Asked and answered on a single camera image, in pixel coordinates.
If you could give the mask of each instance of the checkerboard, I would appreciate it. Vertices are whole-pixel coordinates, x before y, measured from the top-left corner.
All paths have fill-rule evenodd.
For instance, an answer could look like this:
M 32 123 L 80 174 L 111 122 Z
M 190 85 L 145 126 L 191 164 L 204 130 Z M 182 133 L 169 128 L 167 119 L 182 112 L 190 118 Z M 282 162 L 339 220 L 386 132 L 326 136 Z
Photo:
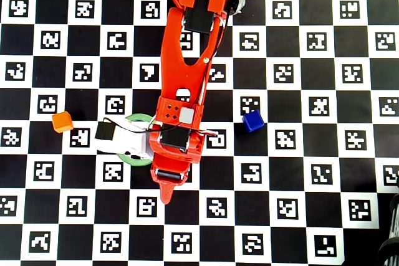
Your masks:
M 93 140 L 154 114 L 172 6 L 1 0 L 0 265 L 371 265 L 398 191 L 398 0 L 246 0 L 209 78 L 218 135 L 164 206 L 149 167 Z M 182 32 L 187 63 L 206 44 Z

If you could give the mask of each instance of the black square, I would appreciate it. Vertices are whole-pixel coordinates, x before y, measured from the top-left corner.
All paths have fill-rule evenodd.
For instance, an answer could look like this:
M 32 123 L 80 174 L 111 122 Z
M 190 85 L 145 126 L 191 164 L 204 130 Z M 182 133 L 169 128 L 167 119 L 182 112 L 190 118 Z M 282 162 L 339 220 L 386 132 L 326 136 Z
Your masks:
M 266 40 L 268 57 L 299 57 L 299 27 L 267 26 Z
M 233 91 L 208 90 L 202 121 L 233 121 Z
M 332 0 L 299 0 L 300 25 L 332 25 Z
M 339 193 L 307 192 L 305 198 L 308 227 L 342 227 Z
M 234 59 L 234 89 L 266 89 L 266 59 Z
M 59 189 L 26 189 L 25 224 L 57 224 Z
M 132 88 L 132 64 L 129 57 L 102 57 L 100 88 Z
M 243 123 L 234 124 L 235 156 L 267 156 L 267 124 L 248 133 Z
M 162 261 L 163 226 L 130 226 L 129 260 Z
M 8 7 L 9 17 L 26 18 L 29 14 L 29 0 L 10 0 Z
M 374 159 L 340 158 L 341 191 L 376 192 Z
M 201 158 L 200 189 L 234 189 L 233 157 Z
M 233 17 L 234 25 L 266 25 L 265 0 L 245 0 L 241 14 Z
M 0 188 L 24 188 L 26 155 L 1 155 Z
M 102 0 L 102 24 L 133 24 L 134 0 Z
M 160 95 L 160 90 L 134 90 L 133 113 L 154 115 Z
M 368 91 L 337 91 L 339 123 L 371 123 L 372 103 Z
M 25 62 L 6 62 L 6 81 L 25 81 Z
M 338 156 L 336 124 L 303 124 L 305 156 Z
M 30 125 L 29 154 L 61 154 L 62 135 L 50 121 L 31 121 Z
M 94 188 L 94 186 L 94 155 L 62 155 L 62 188 Z
M 96 224 L 129 223 L 129 190 L 96 190 Z
M 299 157 L 269 157 L 270 190 L 303 191 L 304 161 Z
M 399 90 L 399 59 L 370 59 L 373 90 Z
M 368 25 L 399 24 L 398 0 L 367 0 Z
M 68 55 L 100 55 L 100 26 L 69 26 Z
M 398 125 L 374 125 L 375 156 L 399 157 Z
M 367 26 L 334 26 L 336 57 L 368 57 Z
M 34 25 L 3 24 L 1 54 L 32 55 Z
M 58 260 L 91 260 L 93 226 L 60 225 L 58 233 Z
M 28 88 L 0 89 L 0 120 L 28 120 L 30 98 Z
M 33 87 L 65 87 L 66 57 L 35 56 Z
M 271 123 L 302 121 L 300 90 L 268 90 L 267 104 Z
M 271 227 L 275 263 L 307 263 L 305 227 Z
M 201 261 L 234 262 L 234 227 L 199 227 Z
M 59 50 L 61 48 L 61 31 L 42 31 L 40 48 Z
M 36 23 L 67 24 L 68 0 L 36 0 Z
M 67 89 L 65 110 L 75 121 L 97 121 L 98 90 Z
M 334 59 L 301 59 L 302 89 L 335 90 Z
M 174 191 L 171 202 L 165 206 L 165 224 L 199 224 L 198 206 L 198 191 Z
M 236 226 L 269 226 L 269 193 L 263 191 L 236 191 Z

